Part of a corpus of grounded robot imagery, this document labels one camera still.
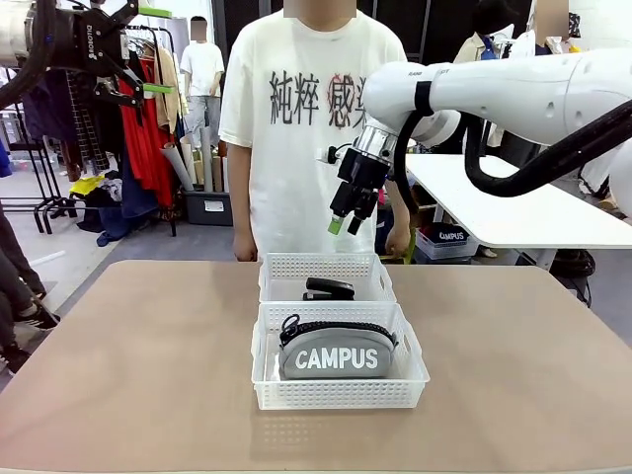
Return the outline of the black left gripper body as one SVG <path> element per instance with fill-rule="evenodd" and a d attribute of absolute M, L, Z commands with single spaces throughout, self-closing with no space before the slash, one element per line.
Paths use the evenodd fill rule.
<path fill-rule="evenodd" d="M 101 10 L 58 9 L 51 67 L 112 76 L 122 71 L 120 38 L 119 27 Z"/>

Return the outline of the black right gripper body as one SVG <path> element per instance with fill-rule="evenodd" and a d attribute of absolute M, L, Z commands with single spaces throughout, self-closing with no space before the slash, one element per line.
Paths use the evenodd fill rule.
<path fill-rule="evenodd" d="M 340 185 L 330 208 L 346 217 L 354 213 L 359 196 L 378 195 L 389 171 L 390 164 L 387 161 L 349 148 L 339 168 Z"/>

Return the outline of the person left hand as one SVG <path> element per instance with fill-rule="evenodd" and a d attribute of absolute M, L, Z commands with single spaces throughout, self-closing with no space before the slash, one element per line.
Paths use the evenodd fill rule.
<path fill-rule="evenodd" d="M 385 241 L 385 255 L 393 258 L 405 257 L 409 253 L 411 240 L 411 229 L 408 226 L 393 226 Z"/>

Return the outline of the person right hand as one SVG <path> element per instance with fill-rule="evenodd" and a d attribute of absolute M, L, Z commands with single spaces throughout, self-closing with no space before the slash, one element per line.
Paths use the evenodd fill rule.
<path fill-rule="evenodd" d="M 238 262 L 258 261 L 258 248 L 251 231 L 237 230 L 233 239 L 233 253 Z"/>

